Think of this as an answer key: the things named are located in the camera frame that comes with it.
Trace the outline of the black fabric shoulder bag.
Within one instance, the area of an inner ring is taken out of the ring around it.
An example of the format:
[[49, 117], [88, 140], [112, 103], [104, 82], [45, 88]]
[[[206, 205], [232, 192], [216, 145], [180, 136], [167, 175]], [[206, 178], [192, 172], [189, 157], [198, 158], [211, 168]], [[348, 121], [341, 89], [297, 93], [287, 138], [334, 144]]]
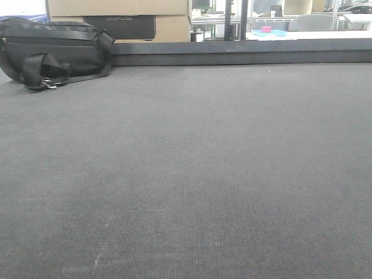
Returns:
[[30, 90], [107, 76], [115, 39], [83, 22], [1, 19], [1, 70]]

